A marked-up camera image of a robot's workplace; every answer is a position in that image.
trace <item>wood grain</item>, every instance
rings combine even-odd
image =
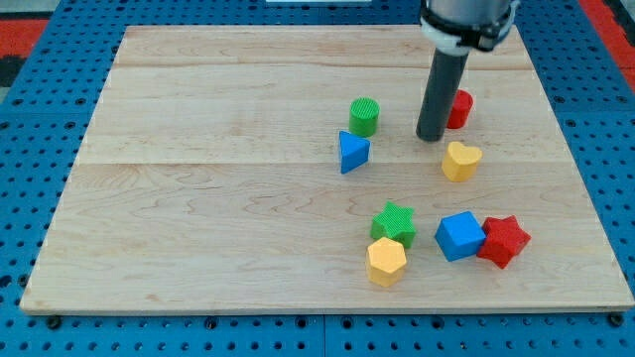
[[[31,314],[482,313],[635,302],[514,30],[470,55],[466,128],[414,135],[434,48],[415,26],[131,27],[22,299]],[[338,171],[357,96],[381,105],[371,163]],[[480,147],[449,182],[445,145]],[[365,277],[372,216],[416,208],[399,284]],[[443,216],[516,214],[501,271],[448,263]]]

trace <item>blue triangular prism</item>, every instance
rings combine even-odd
[[[366,163],[369,152],[370,141],[345,131],[339,132],[339,155],[342,174],[346,174]]]

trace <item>red star block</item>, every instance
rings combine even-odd
[[[487,217],[483,223],[483,231],[487,237],[476,256],[491,260],[500,269],[505,269],[532,239],[518,225],[515,216],[504,219]]]

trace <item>black cylindrical end effector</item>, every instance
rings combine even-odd
[[[421,139],[435,142],[444,135],[466,61],[467,55],[450,56],[435,50],[417,123],[417,136]]]

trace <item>blue pegboard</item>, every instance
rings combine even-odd
[[[418,9],[63,0],[0,106],[0,355],[633,355],[633,311],[59,319],[18,308],[127,25],[415,24]],[[516,23],[633,289],[633,92],[574,0],[525,0]]]

